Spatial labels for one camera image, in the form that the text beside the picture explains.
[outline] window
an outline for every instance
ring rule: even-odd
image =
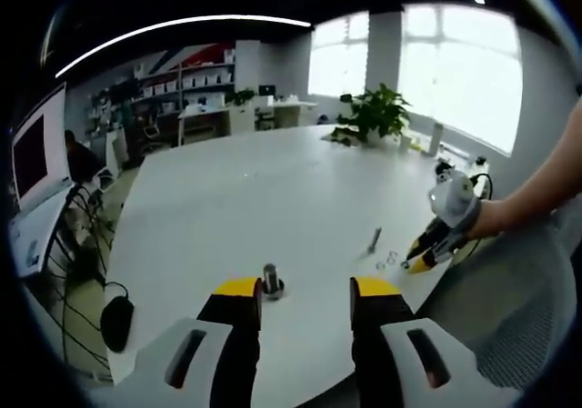
[[[523,83],[513,19],[473,7],[409,5],[399,73],[411,112],[511,154]]]
[[[310,95],[361,95],[366,84],[368,13],[316,26],[311,35]]]

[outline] floor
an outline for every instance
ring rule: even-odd
[[[214,135],[211,133],[186,134],[185,144],[199,142],[213,137]],[[169,149],[169,147],[157,149],[156,152],[161,152],[166,149]],[[139,168],[122,172],[117,178],[115,185],[104,195],[104,218],[111,222],[114,230],[121,215],[125,199],[129,195],[138,172]],[[99,228],[99,240],[97,243],[102,253],[105,269],[109,264],[109,247],[107,242],[111,242],[113,238],[114,235],[106,228]],[[66,302],[70,306],[65,306],[62,301],[57,300],[50,309],[50,314],[70,334],[70,336],[65,337],[64,359],[70,367],[77,371],[83,382],[88,385],[109,385],[111,383],[111,375],[106,367],[106,360],[104,361],[101,358],[96,359],[93,354],[87,351],[88,349],[104,359],[107,357],[101,334],[95,329],[95,327],[99,326],[99,319],[105,305],[104,299],[104,291],[97,281],[89,281],[67,292]]]

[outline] cable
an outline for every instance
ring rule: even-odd
[[[62,324],[60,324],[56,318],[50,314],[49,312],[47,312],[47,314],[51,317],[51,319],[53,319],[53,322],[56,323],[56,325],[59,327],[59,329],[61,330],[61,333],[63,334],[63,340],[65,339],[65,334],[68,335],[69,337],[71,337],[71,340],[73,340],[75,343],[77,343],[84,351],[88,352],[91,356],[93,356],[93,358],[100,363],[101,365],[103,365],[108,371],[111,371],[111,369],[109,369],[109,366],[104,363],[106,361],[108,361],[103,355],[100,355],[99,353],[95,353],[93,352],[91,349],[89,349],[88,347],[86,347],[84,344],[82,344],[81,342],[79,342],[79,340],[74,337],[73,335],[71,335]],[[66,360],[66,349],[65,349],[65,342],[63,342],[63,356],[65,357],[65,363],[68,364],[68,361]]]
[[[87,196],[88,196],[88,199],[87,200],[90,201],[91,200],[91,197],[93,196],[91,194],[91,192],[89,192],[89,190],[85,186],[83,186],[83,185],[81,185],[80,188],[82,188],[83,190],[85,190],[85,192],[87,193]],[[115,229],[113,229],[112,227],[110,227],[108,224],[106,224],[105,222],[103,222],[101,219],[99,219],[98,217],[95,217],[95,220],[98,223],[100,223],[102,226],[104,226],[106,229],[108,229],[112,234],[115,234]]]
[[[49,254],[49,255],[48,255],[48,257],[49,257],[49,258],[50,258],[50,259],[53,261],[53,263],[55,263],[55,265],[56,265],[56,266],[57,266],[59,269],[61,269],[63,272],[65,272],[65,273],[66,273],[66,270],[65,270],[65,268],[64,268],[64,267],[63,267],[61,264],[59,264],[59,263],[56,261],[56,259],[55,259],[55,258],[54,258],[54,257],[53,257],[51,254]]]
[[[473,185],[477,184],[477,180],[481,177],[481,176],[486,176],[487,179],[489,180],[489,197],[487,198],[489,201],[491,200],[491,198],[493,197],[493,180],[491,179],[491,176],[489,174],[476,174],[474,176],[471,176],[471,183],[473,183]]]
[[[98,331],[99,333],[101,332],[101,329],[94,324],[93,322],[91,322],[87,316],[85,316],[83,313],[81,313],[79,310],[76,310],[74,308],[73,305],[71,305],[69,302],[66,301],[65,297],[60,294],[60,292],[56,289],[56,287],[54,287],[55,291],[56,291],[56,295],[58,296],[58,298],[63,301],[63,304],[65,304],[65,306],[67,306],[72,312],[74,312],[75,314],[77,314],[79,317],[81,317],[83,320],[85,320],[87,323],[89,323],[89,325],[91,325],[91,327],[93,327],[96,331]]]
[[[81,204],[79,204],[78,202],[75,202],[75,203],[81,209],[81,211],[83,211],[87,215],[87,217],[89,217],[89,220],[93,221],[92,225],[95,224],[95,219],[93,218],[93,216],[91,215],[91,213],[89,211],[89,205],[88,205],[87,201],[85,200],[85,198],[81,194],[77,194],[77,196],[79,196],[79,198],[83,201],[83,204],[85,204],[85,208],[83,206],[81,206]],[[105,267],[105,260],[103,258],[103,255],[101,254],[101,248],[99,247],[99,238],[96,235],[93,238],[95,239],[95,249],[97,250],[97,254],[99,256],[99,262],[101,263],[103,273],[107,274],[107,269]]]
[[[489,180],[489,197],[487,198],[487,200],[491,200],[491,198],[493,197],[493,180],[491,179],[491,176],[489,174],[476,174],[475,176],[471,176],[471,183],[473,183],[473,185],[475,185],[477,183],[477,180],[479,179],[479,177],[481,176],[486,176],[487,179]],[[473,249],[471,249],[471,252],[469,252],[469,254],[463,258],[462,261],[465,261],[469,256],[471,256],[475,250],[479,247],[479,245],[481,244],[481,239],[479,238],[477,240],[477,242],[475,243],[475,246],[473,246]]]
[[[106,284],[105,284],[105,286],[104,286],[104,290],[105,290],[105,288],[106,288],[108,285],[117,285],[117,286],[119,286],[119,287],[123,288],[123,289],[124,289],[124,291],[125,291],[125,298],[126,298],[126,299],[128,299],[128,298],[129,298],[129,292],[127,291],[127,287],[125,287],[123,284],[121,284],[121,283],[118,283],[118,282],[116,282],[116,281],[109,281],[108,283],[106,283]]]

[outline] potted plant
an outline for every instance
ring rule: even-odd
[[[239,92],[226,94],[230,134],[252,133],[255,131],[255,113],[251,100],[256,96],[255,90],[246,88]]]
[[[350,104],[351,117],[339,116],[331,140],[347,146],[356,139],[361,144],[378,144],[386,135],[401,135],[410,121],[404,105],[409,105],[400,93],[390,90],[385,84],[375,91],[366,90],[363,95],[342,95],[340,101]]]
[[[253,90],[252,88],[246,88],[238,92],[227,93],[225,101],[227,105],[233,104],[236,106],[241,106],[246,104],[255,96],[256,96],[255,90]]]

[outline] human hand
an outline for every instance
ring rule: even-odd
[[[476,240],[499,234],[507,228],[507,209],[502,201],[482,201],[481,212],[467,238]]]

